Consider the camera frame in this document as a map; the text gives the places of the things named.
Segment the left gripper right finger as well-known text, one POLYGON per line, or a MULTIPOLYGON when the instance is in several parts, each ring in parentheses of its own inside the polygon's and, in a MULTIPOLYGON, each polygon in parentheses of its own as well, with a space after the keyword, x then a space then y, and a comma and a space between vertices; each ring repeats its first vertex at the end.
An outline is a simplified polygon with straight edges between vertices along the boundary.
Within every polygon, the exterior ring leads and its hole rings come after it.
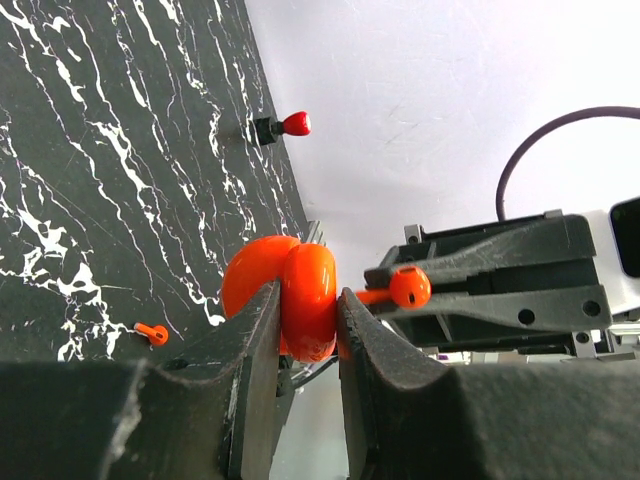
POLYGON ((448 366, 338 300, 353 479, 635 479, 635 361, 448 366))

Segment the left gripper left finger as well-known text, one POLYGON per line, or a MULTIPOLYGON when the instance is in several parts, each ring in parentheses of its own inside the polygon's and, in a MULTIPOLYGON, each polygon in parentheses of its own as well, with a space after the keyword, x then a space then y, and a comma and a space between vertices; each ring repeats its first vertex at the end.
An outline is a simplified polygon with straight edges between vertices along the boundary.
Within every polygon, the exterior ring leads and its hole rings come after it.
POLYGON ((5 479, 265 479, 280 286, 180 356, 1 366, 5 479))

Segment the red earbud charging case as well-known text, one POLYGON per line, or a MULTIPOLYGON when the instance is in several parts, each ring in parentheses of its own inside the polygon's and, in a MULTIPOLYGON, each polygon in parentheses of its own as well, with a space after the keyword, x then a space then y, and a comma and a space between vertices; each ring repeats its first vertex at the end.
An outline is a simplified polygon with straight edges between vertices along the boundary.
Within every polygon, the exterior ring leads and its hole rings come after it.
POLYGON ((320 244, 291 236, 260 238, 241 248, 223 276, 225 315, 238 314, 263 285, 280 282, 281 351, 302 363, 328 359, 337 337, 337 269, 320 244))

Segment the red earbud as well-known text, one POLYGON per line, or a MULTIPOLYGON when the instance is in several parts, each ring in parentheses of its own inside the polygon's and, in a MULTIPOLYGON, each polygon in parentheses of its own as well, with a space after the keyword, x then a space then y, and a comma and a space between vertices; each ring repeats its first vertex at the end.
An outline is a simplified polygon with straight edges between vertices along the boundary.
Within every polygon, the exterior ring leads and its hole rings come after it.
POLYGON ((387 287, 358 291, 355 295, 365 305, 392 302, 401 308, 417 309, 431 299, 432 286, 421 268, 410 266, 397 270, 387 287))
POLYGON ((150 326, 137 322, 134 324, 134 330, 145 336, 153 346, 163 346, 169 340, 169 332, 163 325, 150 326))

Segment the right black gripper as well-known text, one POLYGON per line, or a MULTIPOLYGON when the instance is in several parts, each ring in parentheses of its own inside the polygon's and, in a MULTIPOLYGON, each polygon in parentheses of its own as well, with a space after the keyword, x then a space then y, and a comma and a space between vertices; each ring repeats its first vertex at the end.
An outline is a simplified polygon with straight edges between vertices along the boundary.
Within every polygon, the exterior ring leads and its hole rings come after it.
POLYGON ((416 266, 432 285, 417 309, 384 303, 372 313, 418 348, 575 355, 611 326, 596 248, 582 215, 524 217, 427 234, 391 247, 364 272, 369 288, 416 266))

